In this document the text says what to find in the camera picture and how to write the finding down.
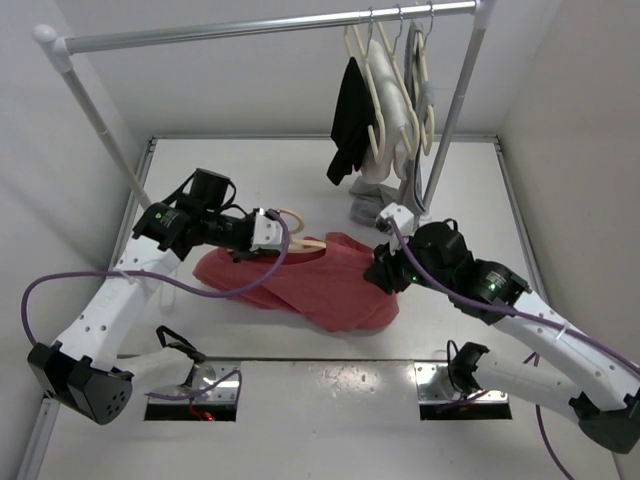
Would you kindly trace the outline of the beige plastic hanger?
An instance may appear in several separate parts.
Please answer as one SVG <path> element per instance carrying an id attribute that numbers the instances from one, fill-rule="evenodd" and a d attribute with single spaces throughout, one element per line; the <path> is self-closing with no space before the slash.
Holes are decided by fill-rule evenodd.
<path id="1" fill-rule="evenodd" d="M 327 248 L 324 241 L 304 238 L 301 233 L 305 230 L 306 224 L 303 217 L 294 210 L 287 208 L 279 208 L 277 212 L 281 216 L 287 216 L 296 221 L 296 225 L 289 230 L 289 249 L 290 254 L 312 254 L 322 252 Z"/>

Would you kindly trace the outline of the red t shirt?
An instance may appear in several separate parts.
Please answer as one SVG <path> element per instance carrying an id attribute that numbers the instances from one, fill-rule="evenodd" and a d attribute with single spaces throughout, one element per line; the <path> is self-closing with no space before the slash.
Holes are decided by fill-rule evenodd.
<path id="1" fill-rule="evenodd" d="M 349 235 L 330 232 L 326 248 L 289 253 L 261 286 L 237 296 L 262 310 L 298 313 L 324 331 L 373 331 L 386 328 L 399 314 L 395 294 L 364 279 L 373 249 Z"/>

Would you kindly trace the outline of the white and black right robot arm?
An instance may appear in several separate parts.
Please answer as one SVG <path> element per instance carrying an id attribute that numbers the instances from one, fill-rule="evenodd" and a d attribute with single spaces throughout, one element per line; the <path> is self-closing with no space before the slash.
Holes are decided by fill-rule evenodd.
<path id="1" fill-rule="evenodd" d="M 377 246 L 365 279 L 387 294 L 420 285 L 447 296 L 463 314 L 520 341 L 553 366 L 545 372 L 465 343 L 447 361 L 447 383 L 462 397 L 500 390 L 549 409 L 597 445 L 628 454 L 639 442 L 639 367 L 553 313 L 528 282 L 503 264 L 479 259 L 453 219 L 405 234 L 378 219 L 389 242 Z"/>

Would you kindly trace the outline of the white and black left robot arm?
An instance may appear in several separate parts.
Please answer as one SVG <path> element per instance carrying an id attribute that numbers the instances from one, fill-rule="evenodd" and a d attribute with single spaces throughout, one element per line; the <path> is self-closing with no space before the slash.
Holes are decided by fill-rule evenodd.
<path id="1" fill-rule="evenodd" d="M 182 400 L 200 397 L 192 384 L 206 357 L 171 329 L 157 328 L 161 348 L 155 353 L 118 353 L 161 284 L 213 295 L 172 276 L 193 248 L 221 247 L 243 258 L 274 253 L 283 262 L 288 228 L 278 212 L 256 208 L 231 216 L 236 192 L 228 177 L 197 169 L 144 208 L 115 269 L 99 272 L 104 282 L 84 310 L 51 344 L 34 342 L 27 362 L 47 394 L 98 425 L 114 421 L 135 391 L 162 399 L 162 388 L 181 386 L 187 390 Z"/>

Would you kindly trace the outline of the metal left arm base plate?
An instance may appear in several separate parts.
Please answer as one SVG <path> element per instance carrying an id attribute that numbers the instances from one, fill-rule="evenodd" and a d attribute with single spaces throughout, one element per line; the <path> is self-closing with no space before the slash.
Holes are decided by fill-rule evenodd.
<path id="1" fill-rule="evenodd" d="M 243 378 L 237 362 L 207 361 L 197 366 L 187 382 L 178 386 L 162 387 L 147 394 L 154 402 L 189 402 L 214 406 L 237 404 Z"/>

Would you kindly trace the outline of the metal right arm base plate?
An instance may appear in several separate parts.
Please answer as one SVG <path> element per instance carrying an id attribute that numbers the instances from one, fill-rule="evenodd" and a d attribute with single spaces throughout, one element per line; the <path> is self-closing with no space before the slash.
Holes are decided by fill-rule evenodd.
<path id="1" fill-rule="evenodd" d="M 479 404 L 507 404 L 509 397 L 498 390 L 458 392 L 449 383 L 445 361 L 416 361 L 414 378 L 420 405 L 458 405 L 464 402 Z"/>

